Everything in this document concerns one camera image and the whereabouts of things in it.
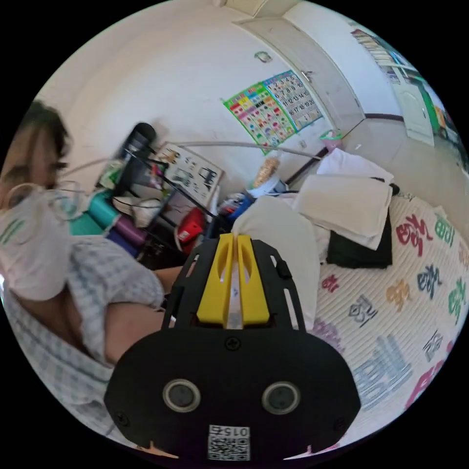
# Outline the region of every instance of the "mattress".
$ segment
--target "mattress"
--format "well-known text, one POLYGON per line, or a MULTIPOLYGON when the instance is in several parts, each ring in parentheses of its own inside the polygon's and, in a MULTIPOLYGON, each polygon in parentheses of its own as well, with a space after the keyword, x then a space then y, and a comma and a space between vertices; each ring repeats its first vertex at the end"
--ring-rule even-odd
POLYGON ((393 265, 323 265, 310 333, 352 370, 362 408, 343 438, 353 443, 392 422, 445 362, 469 309, 469 248, 441 211, 410 194, 393 197, 393 265))

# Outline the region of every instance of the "checkered shirt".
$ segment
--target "checkered shirt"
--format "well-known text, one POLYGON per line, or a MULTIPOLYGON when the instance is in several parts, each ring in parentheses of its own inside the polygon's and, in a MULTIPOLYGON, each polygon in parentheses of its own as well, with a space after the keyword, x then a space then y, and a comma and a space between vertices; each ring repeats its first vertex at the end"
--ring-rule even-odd
POLYGON ((127 446, 104 405, 112 374, 105 359, 105 315, 110 303, 158 308, 164 298, 155 274, 101 236, 74 236, 68 286, 82 317, 83 343, 93 358, 42 326, 9 294, 4 309, 26 358, 55 398, 90 429, 127 446))

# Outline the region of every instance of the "doorway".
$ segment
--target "doorway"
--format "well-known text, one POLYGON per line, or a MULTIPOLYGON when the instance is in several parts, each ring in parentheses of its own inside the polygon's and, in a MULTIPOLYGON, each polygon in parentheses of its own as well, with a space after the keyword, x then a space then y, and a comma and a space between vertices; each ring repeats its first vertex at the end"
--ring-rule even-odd
POLYGON ((246 20, 236 24, 267 43, 291 64, 343 135, 364 120, 362 108, 341 71, 307 34, 284 18, 246 20))

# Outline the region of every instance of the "tiled floor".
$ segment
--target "tiled floor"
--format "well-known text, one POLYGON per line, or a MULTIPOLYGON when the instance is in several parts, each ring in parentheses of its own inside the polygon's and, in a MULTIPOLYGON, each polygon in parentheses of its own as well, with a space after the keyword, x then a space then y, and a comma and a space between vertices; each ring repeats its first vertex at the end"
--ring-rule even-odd
MULTIPOLYGON (((435 137, 432 148, 409 139, 402 122, 366 119, 345 137, 344 149, 394 174, 403 191, 441 205, 469 242, 469 179, 457 166, 457 150, 448 142, 435 137)), ((303 180, 292 189, 299 189, 303 180)))

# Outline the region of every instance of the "person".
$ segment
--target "person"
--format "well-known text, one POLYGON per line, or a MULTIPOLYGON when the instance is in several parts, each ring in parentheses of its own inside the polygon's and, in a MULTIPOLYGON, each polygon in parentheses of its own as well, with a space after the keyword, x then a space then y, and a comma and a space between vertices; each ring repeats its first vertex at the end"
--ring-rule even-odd
POLYGON ((158 308, 181 267, 152 272, 104 237, 69 234, 50 203, 69 147, 58 112, 34 101, 0 173, 4 309, 55 398, 92 430, 135 448, 106 410, 107 382, 133 344, 160 330, 158 308))

